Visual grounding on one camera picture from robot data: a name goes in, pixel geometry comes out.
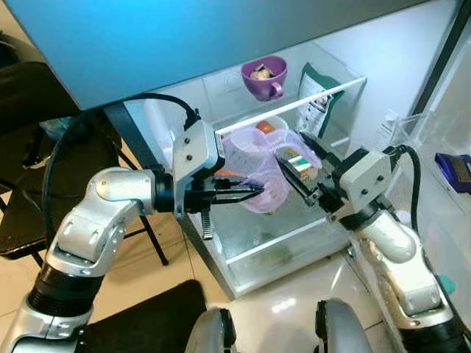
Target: white shelf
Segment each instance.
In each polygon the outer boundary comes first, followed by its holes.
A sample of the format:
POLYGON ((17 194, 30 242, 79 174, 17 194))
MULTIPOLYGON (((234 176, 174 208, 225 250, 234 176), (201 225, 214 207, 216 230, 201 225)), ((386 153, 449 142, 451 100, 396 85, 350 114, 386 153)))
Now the white shelf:
POLYGON ((263 251, 227 265, 238 296, 270 283, 292 271, 345 248, 348 232, 339 224, 318 223, 290 238, 270 244, 263 251))
POLYGON ((434 161, 436 152, 437 150, 434 150, 432 146, 424 146, 420 151, 423 161, 422 164, 442 186, 443 191, 448 194, 448 196, 456 203, 459 208, 461 208, 466 214, 469 215, 469 217, 471 217, 471 195, 468 193, 457 193, 451 187, 434 161))
POLYGON ((255 115, 251 118, 248 118, 244 121, 239 121, 239 122, 237 122, 233 125, 223 127, 221 129, 217 130, 216 132, 220 135, 225 135, 225 134, 227 134, 229 132, 232 132, 234 130, 237 130, 237 129, 240 129, 240 128, 243 128, 243 127, 246 127, 246 126, 250 126, 252 124, 256 124, 256 123, 258 123, 260 121, 263 121, 267 118, 270 118, 274 115, 279 115, 279 114, 288 112, 289 110, 301 107, 302 105, 307 104, 310 101, 314 101, 314 100, 319 99, 321 97, 329 96, 330 94, 341 92, 341 91, 346 90, 346 89, 348 89, 352 86, 360 85, 360 84, 365 83, 365 82, 366 82, 366 77, 360 77, 358 79, 354 79, 350 82, 347 82, 347 83, 344 83, 342 85, 336 86, 336 87, 331 88, 329 90, 325 90, 324 92, 316 93, 316 94, 313 94, 312 96, 292 101, 292 102, 290 102, 288 104, 285 104, 281 107, 274 108, 272 110, 268 110, 268 111, 266 111, 264 113, 261 113, 261 114, 257 114, 257 115, 255 115))
POLYGON ((236 263, 240 260, 243 260, 244 258, 246 257, 249 257, 249 256, 252 256, 252 255, 255 255, 257 254, 258 252, 262 252, 266 249, 268 249, 270 246, 273 246, 273 245, 276 245, 278 243, 282 243, 300 233, 303 233, 303 232, 306 232, 306 231, 311 231, 313 228, 317 227, 317 226, 320 226, 322 224, 324 224, 325 222, 327 221, 326 217, 324 218, 320 218, 318 219, 317 221, 314 221, 314 222, 311 222, 309 224, 306 224, 305 226, 302 226, 300 228, 297 228, 295 230, 292 230, 290 232, 287 232, 286 234, 284 235, 281 235, 280 237, 278 238, 275 238, 275 239, 272 239, 272 240, 269 240, 265 243, 262 243, 261 245, 259 246, 256 246, 255 248, 251 248, 241 254, 238 254, 234 257, 231 257, 229 259, 226 260, 226 264, 230 265, 232 263, 236 263))

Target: purple cup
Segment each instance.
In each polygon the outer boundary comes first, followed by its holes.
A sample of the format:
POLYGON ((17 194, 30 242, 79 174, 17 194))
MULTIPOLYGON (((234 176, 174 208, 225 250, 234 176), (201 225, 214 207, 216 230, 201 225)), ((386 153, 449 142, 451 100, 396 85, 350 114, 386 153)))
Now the purple cup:
POLYGON ((242 66, 242 78, 245 86, 259 101, 270 101, 283 95, 283 83, 288 73, 288 64, 282 57, 274 55, 252 61, 242 66), (250 74, 261 64, 273 71, 271 79, 253 79, 250 74))

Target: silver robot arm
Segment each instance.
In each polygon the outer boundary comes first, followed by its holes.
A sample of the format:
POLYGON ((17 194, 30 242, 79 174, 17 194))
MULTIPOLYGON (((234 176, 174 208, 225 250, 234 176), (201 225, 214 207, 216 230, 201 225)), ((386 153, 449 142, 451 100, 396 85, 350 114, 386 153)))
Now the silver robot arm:
POLYGON ((326 177, 309 190, 288 161, 279 159, 280 167, 306 204, 319 203, 330 221, 352 231, 352 242, 375 273, 378 300, 387 308, 384 314, 394 323, 405 349, 471 352, 464 325, 426 263, 417 233, 397 220, 383 195, 394 165, 409 147, 391 148, 387 153, 359 149, 340 160, 318 138, 301 135, 324 160, 326 177))
POLYGON ((0 353, 74 352, 84 344, 83 328, 93 300, 126 226, 139 215, 208 213, 212 204, 239 202, 263 192, 260 185, 243 184, 242 179, 212 177, 224 165, 219 138, 208 123, 198 120, 174 142, 173 175, 125 168, 96 174, 85 198, 63 219, 0 353))
POLYGON ((154 186, 152 171, 109 168, 91 179, 85 198, 61 223, 1 353, 74 352, 126 225, 154 212, 154 186))

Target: white wall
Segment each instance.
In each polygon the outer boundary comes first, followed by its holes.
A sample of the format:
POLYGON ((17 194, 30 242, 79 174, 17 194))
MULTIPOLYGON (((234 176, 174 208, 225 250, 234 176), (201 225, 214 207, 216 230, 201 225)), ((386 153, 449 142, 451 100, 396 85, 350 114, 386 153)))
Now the white wall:
POLYGON ((44 61, 2 0, 0 0, 0 30, 16 47, 21 60, 44 61))
POLYGON ((406 117, 457 10, 433 0, 316 40, 368 79, 357 106, 352 140, 373 147, 388 110, 406 117))
MULTIPOLYGON (((375 147, 375 132, 389 110, 400 117, 412 110, 457 3, 458 0, 432 0, 312 41, 368 79, 355 112, 347 116, 354 120, 353 126, 345 124, 345 129, 352 131, 352 148, 358 144, 375 147)), ((309 46, 310 42, 302 43, 277 53, 288 62, 286 90, 297 89, 302 66, 312 59, 309 46)), ((261 103, 244 87, 240 65, 159 91, 188 100, 209 121, 261 108, 261 103)), ((155 146, 140 104, 132 102, 127 107, 148 144, 155 146)), ((163 112, 173 122, 185 118, 174 104, 163 103, 163 112)))
POLYGON ((432 93, 427 110, 438 116, 471 118, 471 17, 456 44, 444 73, 432 93))

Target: plastic measuring cup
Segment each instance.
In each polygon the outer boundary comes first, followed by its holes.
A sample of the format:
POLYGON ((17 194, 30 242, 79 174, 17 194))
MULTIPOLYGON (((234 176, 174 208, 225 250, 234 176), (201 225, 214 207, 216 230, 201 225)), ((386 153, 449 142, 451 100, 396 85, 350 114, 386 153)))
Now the plastic measuring cup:
POLYGON ((277 163, 275 152, 291 147, 313 167, 320 168, 320 159, 289 130, 275 130, 264 134, 256 128, 239 129, 222 141, 226 163, 224 169, 236 172, 250 180, 263 183, 262 194, 241 202, 255 213, 273 212, 288 198, 290 185, 277 163))

